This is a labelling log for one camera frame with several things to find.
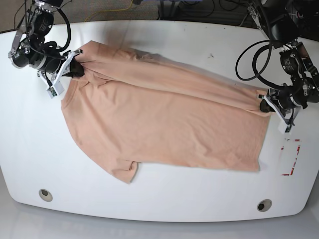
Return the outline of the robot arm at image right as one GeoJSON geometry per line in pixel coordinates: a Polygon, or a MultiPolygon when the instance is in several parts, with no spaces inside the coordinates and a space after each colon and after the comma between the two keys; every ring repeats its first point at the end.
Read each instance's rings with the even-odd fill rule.
{"type": "Polygon", "coordinates": [[[257,59],[261,53],[279,49],[281,67],[292,82],[291,85],[276,85],[258,76],[269,87],[261,97],[260,110],[275,112],[291,128],[300,109],[307,108],[308,103],[318,103],[319,72],[303,43],[298,41],[299,30],[286,10],[287,4],[286,0],[251,0],[248,10],[269,39],[269,44],[257,50],[253,57],[253,72],[257,73],[257,59]]]}

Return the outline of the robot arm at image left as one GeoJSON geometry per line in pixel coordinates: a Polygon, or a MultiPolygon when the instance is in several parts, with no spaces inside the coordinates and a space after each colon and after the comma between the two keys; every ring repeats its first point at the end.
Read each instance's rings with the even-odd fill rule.
{"type": "Polygon", "coordinates": [[[75,59],[82,50],[68,51],[71,42],[71,25],[61,9],[61,0],[33,0],[30,7],[24,6],[24,16],[8,54],[12,64],[17,68],[30,66],[38,71],[49,88],[52,88],[60,77],[82,77],[84,68],[75,59]],[[46,35],[54,24],[54,13],[58,12],[65,21],[67,40],[64,46],[55,41],[45,41],[46,35]]]}

